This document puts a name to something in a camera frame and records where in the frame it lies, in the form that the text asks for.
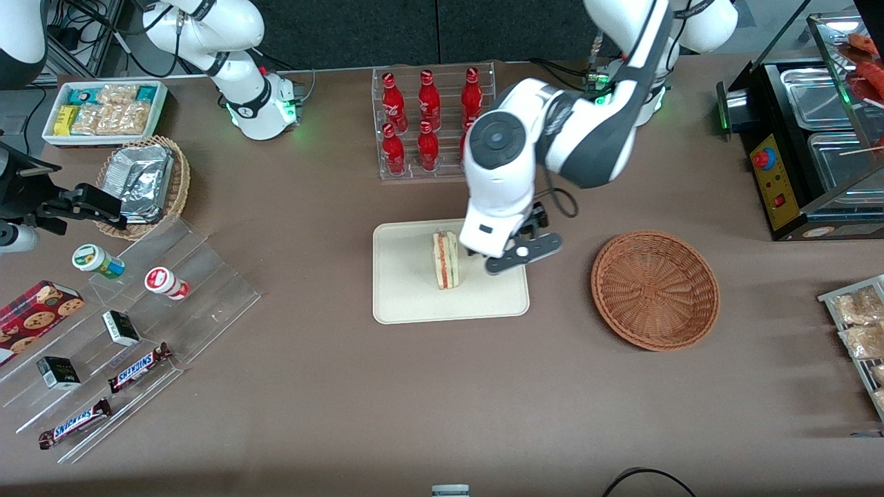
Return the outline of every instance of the red bottle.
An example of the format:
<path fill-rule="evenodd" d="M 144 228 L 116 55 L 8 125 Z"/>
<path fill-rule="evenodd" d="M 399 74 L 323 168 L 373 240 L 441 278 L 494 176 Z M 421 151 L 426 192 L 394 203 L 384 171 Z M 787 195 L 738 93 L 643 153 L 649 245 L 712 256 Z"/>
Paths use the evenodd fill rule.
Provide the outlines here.
<path fill-rule="evenodd" d="M 433 71 L 421 71 L 421 91 L 417 92 L 417 101 L 421 104 L 421 119 L 430 121 L 433 131 L 442 127 L 442 100 L 433 84 Z"/>
<path fill-rule="evenodd" d="M 384 83 L 384 113 L 395 127 L 396 134 L 403 134 L 408 130 L 405 98 L 402 97 L 402 92 L 396 88 L 396 77 L 392 73 L 384 73 L 381 76 L 381 81 Z"/>
<path fill-rule="evenodd" d="M 396 130 L 391 123 L 384 123 L 381 129 L 384 132 L 384 142 L 381 147 L 384 149 L 387 169 L 393 176 L 401 176 L 405 174 L 405 147 L 402 146 L 399 136 L 396 136 Z"/>
<path fill-rule="evenodd" d="M 482 89 L 479 87 L 479 70 L 475 67 L 467 69 L 467 84 L 461 92 L 461 124 L 467 129 L 467 123 L 475 121 L 482 113 Z"/>
<path fill-rule="evenodd" d="M 463 125 L 463 136 L 461 137 L 461 166 L 463 165 L 463 145 L 467 142 L 467 133 L 469 129 L 473 127 L 473 123 L 476 121 L 467 121 L 465 125 Z"/>
<path fill-rule="evenodd" d="M 436 171 L 439 164 L 439 140 L 433 133 L 433 125 L 428 120 L 421 121 L 421 135 L 417 137 L 417 148 L 421 151 L 421 167 L 426 172 Z"/>

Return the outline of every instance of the table surface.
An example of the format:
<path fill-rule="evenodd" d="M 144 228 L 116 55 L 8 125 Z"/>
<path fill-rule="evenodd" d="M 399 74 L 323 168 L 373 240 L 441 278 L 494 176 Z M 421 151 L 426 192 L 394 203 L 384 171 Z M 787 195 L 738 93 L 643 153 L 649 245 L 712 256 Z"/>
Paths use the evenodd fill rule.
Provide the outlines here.
<path fill-rule="evenodd" d="M 231 126 L 209 80 L 168 80 L 157 133 L 193 169 L 185 218 L 264 297 L 79 463 L 55 464 L 0 414 L 4 495 L 420 496 L 459 482 L 477 497 L 597 495 L 632 466 L 700 495 L 881 495 L 884 440 L 847 438 L 875 415 L 815 298 L 881 273 L 881 242 L 769 241 L 739 139 L 713 131 L 715 83 L 746 60 L 680 61 L 621 177 L 576 192 L 579 218 L 551 213 L 565 248 L 529 266 L 527 314 L 415 325 L 372 318 L 372 231 L 461 217 L 467 189 L 378 179 L 370 70 L 319 73 L 303 124 L 267 142 Z M 549 79 L 498 64 L 499 90 L 526 76 Z M 43 158 L 72 187 L 108 153 Z M 694 348 L 634 348 L 591 302 L 593 257 L 646 228 L 718 278 L 718 323 Z M 0 258 L 0 302 L 39 279 L 83 284 L 69 257 L 85 242 L 125 247 L 89 222 L 45 234 Z"/>

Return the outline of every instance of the yellow control panel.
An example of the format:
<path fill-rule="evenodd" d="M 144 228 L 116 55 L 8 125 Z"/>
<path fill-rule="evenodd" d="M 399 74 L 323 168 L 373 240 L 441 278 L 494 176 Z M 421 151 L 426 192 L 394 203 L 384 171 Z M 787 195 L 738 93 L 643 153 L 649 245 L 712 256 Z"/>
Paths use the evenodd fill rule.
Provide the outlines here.
<path fill-rule="evenodd" d="M 768 136 L 749 155 L 752 169 L 758 179 L 758 188 L 765 201 L 767 217 L 771 226 L 778 230 L 798 217 L 801 211 L 795 200 L 795 193 L 786 175 L 786 168 L 780 160 L 780 150 L 773 135 Z"/>

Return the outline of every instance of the red cookie box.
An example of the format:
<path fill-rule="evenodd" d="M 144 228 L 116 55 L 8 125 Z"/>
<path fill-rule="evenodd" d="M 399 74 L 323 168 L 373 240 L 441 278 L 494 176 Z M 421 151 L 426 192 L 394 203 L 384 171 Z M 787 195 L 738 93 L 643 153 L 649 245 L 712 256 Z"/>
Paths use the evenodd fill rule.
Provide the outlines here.
<path fill-rule="evenodd" d="M 0 309 L 0 366 L 83 307 L 80 294 L 41 281 Z"/>

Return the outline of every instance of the empty wicker basket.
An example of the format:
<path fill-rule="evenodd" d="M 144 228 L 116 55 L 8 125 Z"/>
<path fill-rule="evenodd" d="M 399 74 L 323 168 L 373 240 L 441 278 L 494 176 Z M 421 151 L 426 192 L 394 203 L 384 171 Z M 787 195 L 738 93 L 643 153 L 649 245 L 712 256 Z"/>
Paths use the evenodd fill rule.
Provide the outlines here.
<path fill-rule="evenodd" d="M 169 179 L 169 189 L 166 192 L 162 219 L 180 216 L 181 212 L 184 210 L 185 203 L 187 203 L 187 189 L 190 187 L 190 165 L 187 163 L 187 157 L 184 157 L 181 149 L 174 141 L 169 140 L 168 138 L 165 138 L 163 136 L 151 136 L 150 138 L 146 138 L 143 140 L 133 141 L 131 143 L 123 145 L 120 148 L 146 147 L 148 145 L 164 145 L 165 147 L 168 147 L 169 150 L 171 150 L 171 152 L 175 155 L 175 163 L 172 166 L 171 178 Z M 110 162 L 111 157 L 108 157 L 108 159 L 104 161 L 104 167 L 98 173 L 98 180 L 95 182 L 95 185 L 97 187 L 101 187 L 101 185 L 104 183 L 104 175 L 108 171 L 108 164 Z M 148 231 L 153 229 L 154 226 L 156 226 L 156 224 L 129 225 L 124 231 L 120 231 L 112 226 L 107 226 L 104 223 L 96 222 L 96 224 L 98 225 L 98 229 L 100 229 L 104 234 L 107 234 L 114 238 L 124 238 L 131 241 L 139 240 L 142 236 L 147 234 Z"/>
<path fill-rule="evenodd" d="M 592 265 L 591 291 L 613 330 L 649 350 L 696 344 L 719 314 L 719 288 L 709 264 L 688 244 L 657 231 L 610 240 Z"/>

